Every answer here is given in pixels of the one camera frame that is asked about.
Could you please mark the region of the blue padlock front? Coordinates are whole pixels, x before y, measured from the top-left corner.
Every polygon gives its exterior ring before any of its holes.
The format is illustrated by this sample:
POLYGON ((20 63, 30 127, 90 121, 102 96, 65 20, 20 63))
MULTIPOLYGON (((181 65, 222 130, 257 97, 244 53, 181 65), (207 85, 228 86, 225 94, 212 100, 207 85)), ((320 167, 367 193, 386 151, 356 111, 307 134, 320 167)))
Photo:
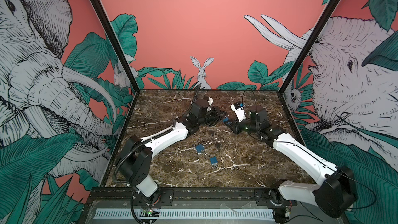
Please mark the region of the blue padlock front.
POLYGON ((209 161, 212 167, 216 168, 218 166, 218 159, 216 156, 211 156, 209 161))

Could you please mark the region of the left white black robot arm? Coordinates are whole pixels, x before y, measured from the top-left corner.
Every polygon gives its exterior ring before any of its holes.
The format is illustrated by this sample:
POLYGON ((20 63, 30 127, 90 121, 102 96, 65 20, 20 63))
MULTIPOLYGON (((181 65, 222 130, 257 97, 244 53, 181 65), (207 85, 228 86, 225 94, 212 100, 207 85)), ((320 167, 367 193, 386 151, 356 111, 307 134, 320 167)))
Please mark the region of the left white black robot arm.
POLYGON ((131 136, 116 161, 114 183, 125 183, 145 197, 145 203, 156 205, 161 199, 160 187, 149 174, 152 159, 171 145, 195 134, 203 125, 214 126, 227 112, 212 106, 211 98, 194 100, 189 109, 173 120, 170 127, 147 137, 131 136))

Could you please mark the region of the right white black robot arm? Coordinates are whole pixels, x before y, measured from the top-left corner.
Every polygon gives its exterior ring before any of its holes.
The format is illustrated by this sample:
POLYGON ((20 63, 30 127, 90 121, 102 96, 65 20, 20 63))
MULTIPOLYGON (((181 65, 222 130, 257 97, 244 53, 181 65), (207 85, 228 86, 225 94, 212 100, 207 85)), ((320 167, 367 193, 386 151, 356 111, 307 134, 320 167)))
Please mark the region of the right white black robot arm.
POLYGON ((271 124, 266 110, 261 106, 251 106, 249 118, 245 115, 243 103, 234 103, 231 109, 236 118, 225 120, 224 123, 233 133, 254 134, 259 141, 287 156, 314 180, 314 184, 304 184, 281 179, 268 193, 275 206, 291 200, 299 201, 319 207, 331 218, 339 218, 356 202, 356 183, 350 168, 338 167, 321 158, 282 127, 271 124))

